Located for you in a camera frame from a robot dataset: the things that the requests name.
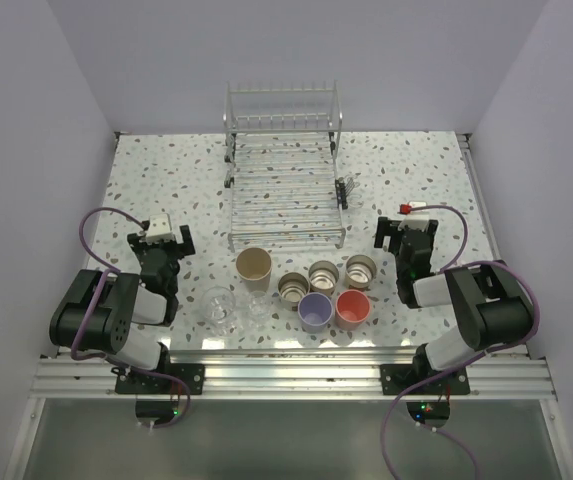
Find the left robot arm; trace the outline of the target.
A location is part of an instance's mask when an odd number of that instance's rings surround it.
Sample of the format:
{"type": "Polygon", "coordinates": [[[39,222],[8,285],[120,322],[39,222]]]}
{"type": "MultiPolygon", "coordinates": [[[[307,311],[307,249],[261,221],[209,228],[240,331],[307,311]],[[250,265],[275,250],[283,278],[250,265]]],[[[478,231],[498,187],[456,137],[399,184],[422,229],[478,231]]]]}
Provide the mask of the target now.
{"type": "Polygon", "coordinates": [[[173,323],[180,261],[195,247],[187,225],[180,227],[180,239],[165,220],[145,225],[144,232],[127,236],[140,271],[79,271],[52,316],[49,337],[75,360],[99,357],[138,368],[141,384],[159,393],[173,383],[174,369],[161,360],[164,346],[137,328],[173,323]]]}

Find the small clear glass cup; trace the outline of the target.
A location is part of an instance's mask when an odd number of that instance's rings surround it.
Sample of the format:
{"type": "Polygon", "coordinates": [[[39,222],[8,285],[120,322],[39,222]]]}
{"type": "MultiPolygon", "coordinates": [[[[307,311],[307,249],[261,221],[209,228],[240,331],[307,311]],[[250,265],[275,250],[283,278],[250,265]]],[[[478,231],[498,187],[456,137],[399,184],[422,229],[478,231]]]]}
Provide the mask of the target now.
{"type": "Polygon", "coordinates": [[[271,309],[271,298],[264,291],[253,291],[247,296],[247,310],[251,321],[265,320],[271,309]]]}

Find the red plastic cup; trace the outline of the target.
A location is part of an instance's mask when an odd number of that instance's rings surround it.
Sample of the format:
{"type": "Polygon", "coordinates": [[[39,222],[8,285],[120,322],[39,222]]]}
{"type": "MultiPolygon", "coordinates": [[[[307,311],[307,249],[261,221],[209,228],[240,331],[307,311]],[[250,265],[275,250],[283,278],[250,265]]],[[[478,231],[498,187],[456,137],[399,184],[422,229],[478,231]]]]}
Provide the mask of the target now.
{"type": "Polygon", "coordinates": [[[361,326],[371,314],[369,298],[361,291],[350,289],[341,293],[335,304],[335,324],[352,331],[361,326]]]}

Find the tan paper cup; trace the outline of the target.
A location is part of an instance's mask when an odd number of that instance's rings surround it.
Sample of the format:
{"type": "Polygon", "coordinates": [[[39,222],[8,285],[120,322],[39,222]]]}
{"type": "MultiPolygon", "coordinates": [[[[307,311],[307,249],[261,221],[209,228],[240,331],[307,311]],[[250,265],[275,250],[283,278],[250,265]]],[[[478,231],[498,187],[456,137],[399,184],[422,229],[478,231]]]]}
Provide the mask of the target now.
{"type": "Polygon", "coordinates": [[[250,292],[266,292],[270,285],[272,259],[270,254],[257,247],[243,250],[236,259],[239,277],[250,292]]]}

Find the steel cup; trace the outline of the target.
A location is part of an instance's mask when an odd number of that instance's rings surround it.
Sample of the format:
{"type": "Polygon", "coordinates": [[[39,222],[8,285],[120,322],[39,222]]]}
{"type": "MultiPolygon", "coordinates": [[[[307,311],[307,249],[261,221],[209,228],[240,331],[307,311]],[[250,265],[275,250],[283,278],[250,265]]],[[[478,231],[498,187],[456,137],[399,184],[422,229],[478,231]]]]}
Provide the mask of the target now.
{"type": "Polygon", "coordinates": [[[331,296],[339,281],[339,270],[330,261],[316,261],[309,267],[308,280],[312,291],[331,296]]]}
{"type": "Polygon", "coordinates": [[[367,290],[376,277],[377,266],[367,255],[353,255],[345,265],[345,285],[348,288],[367,290]]]}
{"type": "Polygon", "coordinates": [[[301,300],[310,292],[310,283],[304,275],[289,272],[279,279],[277,290],[281,302],[296,311],[301,300]]]}

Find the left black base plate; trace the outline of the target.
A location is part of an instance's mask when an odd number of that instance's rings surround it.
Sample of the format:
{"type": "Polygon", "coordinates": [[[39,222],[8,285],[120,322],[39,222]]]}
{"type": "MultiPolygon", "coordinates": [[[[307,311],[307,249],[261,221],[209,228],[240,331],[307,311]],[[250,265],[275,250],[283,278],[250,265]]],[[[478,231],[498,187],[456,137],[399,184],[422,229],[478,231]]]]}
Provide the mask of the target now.
{"type": "Polygon", "coordinates": [[[185,393],[186,390],[189,390],[191,395],[201,395],[205,380],[205,366],[196,363],[171,363],[163,373],[164,376],[181,380],[185,384],[184,387],[174,380],[150,373],[127,371],[122,367],[113,367],[111,372],[117,377],[115,392],[121,395],[165,395],[177,394],[179,391],[185,393]]]}

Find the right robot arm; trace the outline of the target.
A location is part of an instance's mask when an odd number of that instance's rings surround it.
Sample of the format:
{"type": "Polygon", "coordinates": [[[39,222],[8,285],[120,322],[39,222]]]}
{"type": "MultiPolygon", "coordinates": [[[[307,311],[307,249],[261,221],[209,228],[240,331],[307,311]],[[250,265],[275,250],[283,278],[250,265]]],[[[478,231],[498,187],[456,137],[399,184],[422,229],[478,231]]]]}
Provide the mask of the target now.
{"type": "Polygon", "coordinates": [[[389,240],[402,304],[417,310],[450,306],[455,314],[454,328],[420,345],[411,364],[394,365],[384,375],[402,390],[415,385],[434,392],[482,355],[529,339],[539,325],[539,307],[532,294],[503,262],[472,262],[433,272],[437,226],[430,220],[412,228],[387,217],[377,223],[374,246],[381,248],[389,240]]]}

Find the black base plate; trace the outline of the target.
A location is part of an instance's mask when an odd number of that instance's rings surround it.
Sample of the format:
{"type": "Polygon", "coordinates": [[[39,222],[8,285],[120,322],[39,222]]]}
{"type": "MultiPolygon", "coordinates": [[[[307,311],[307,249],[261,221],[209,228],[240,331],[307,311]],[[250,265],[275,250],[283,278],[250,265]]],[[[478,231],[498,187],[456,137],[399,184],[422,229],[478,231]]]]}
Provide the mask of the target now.
{"type": "Polygon", "coordinates": [[[382,364],[379,373],[382,393],[387,396],[396,396],[416,384],[418,387],[408,394],[463,396],[471,393],[466,369],[449,374],[436,371],[419,374],[410,364],[382,364]]]}
{"type": "Polygon", "coordinates": [[[117,377],[115,392],[121,395],[165,395],[177,394],[179,391],[185,393],[186,390],[189,390],[191,395],[201,395],[205,380],[205,366],[196,363],[171,363],[163,373],[164,376],[181,380],[185,384],[184,387],[174,380],[150,373],[127,371],[122,367],[113,367],[111,372],[117,377]]]}

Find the aluminium frame rail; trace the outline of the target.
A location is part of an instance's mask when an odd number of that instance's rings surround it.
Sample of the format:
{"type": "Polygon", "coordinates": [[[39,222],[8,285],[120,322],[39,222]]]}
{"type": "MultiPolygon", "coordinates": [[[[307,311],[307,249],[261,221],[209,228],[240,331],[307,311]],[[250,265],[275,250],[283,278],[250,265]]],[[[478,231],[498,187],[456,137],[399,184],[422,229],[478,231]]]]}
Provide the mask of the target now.
{"type": "MultiPolygon", "coordinates": [[[[176,351],[178,363],[205,368],[202,400],[384,399],[380,368],[408,365],[414,350],[331,348],[286,350],[176,351]]],[[[548,365],[525,348],[493,354],[467,369],[471,400],[551,400],[556,392],[548,365]]],[[[76,362],[67,355],[42,359],[29,390],[43,399],[108,399],[116,378],[98,360],[76,362]]]]}

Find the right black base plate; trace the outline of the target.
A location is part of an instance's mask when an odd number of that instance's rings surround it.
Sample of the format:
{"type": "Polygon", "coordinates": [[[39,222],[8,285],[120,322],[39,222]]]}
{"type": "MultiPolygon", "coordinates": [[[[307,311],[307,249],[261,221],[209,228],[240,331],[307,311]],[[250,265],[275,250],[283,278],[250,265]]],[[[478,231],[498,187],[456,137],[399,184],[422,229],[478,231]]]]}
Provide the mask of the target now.
{"type": "Polygon", "coordinates": [[[382,393],[387,396],[396,396],[416,384],[418,387],[408,394],[463,396],[471,393],[466,369],[449,374],[436,371],[419,374],[410,364],[382,364],[379,373],[382,393]]]}

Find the purple plastic cup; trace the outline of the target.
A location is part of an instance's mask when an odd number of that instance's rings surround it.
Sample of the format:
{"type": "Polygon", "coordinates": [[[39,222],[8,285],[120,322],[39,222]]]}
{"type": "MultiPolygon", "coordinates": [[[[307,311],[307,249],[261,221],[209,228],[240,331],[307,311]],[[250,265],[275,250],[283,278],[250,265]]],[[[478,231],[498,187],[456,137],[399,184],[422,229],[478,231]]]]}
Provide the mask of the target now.
{"type": "Polygon", "coordinates": [[[299,302],[298,315],[307,333],[321,332],[334,316],[332,301],[319,292],[305,295],[299,302]]]}

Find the large clear glass cup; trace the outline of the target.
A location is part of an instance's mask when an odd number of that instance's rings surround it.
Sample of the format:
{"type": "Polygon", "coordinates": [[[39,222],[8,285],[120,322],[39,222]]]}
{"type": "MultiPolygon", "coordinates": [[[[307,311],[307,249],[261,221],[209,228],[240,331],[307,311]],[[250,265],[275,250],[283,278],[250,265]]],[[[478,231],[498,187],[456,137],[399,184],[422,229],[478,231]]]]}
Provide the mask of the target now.
{"type": "Polygon", "coordinates": [[[231,290],[214,286],[203,293],[199,310],[214,331],[224,334],[234,323],[236,306],[236,298],[231,290]]]}

